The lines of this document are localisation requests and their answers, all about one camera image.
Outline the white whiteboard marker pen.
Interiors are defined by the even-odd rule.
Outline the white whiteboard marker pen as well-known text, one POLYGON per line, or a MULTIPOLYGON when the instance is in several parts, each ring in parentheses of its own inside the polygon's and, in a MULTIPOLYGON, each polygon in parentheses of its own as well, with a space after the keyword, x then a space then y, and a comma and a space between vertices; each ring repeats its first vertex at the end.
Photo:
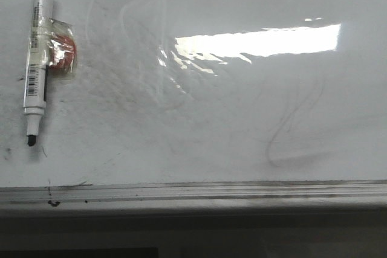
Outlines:
POLYGON ((76 62, 71 25, 53 19, 53 9, 54 0, 32 0, 23 104, 30 147, 36 144, 45 114, 49 71, 72 74, 76 62))

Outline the white whiteboard with metal frame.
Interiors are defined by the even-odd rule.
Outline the white whiteboard with metal frame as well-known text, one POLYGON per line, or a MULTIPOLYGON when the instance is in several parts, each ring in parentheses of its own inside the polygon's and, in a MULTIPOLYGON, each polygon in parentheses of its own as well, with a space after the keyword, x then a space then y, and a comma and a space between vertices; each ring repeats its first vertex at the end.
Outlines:
POLYGON ((386 206, 386 0, 55 0, 73 76, 22 112, 1 0, 1 214, 386 206))

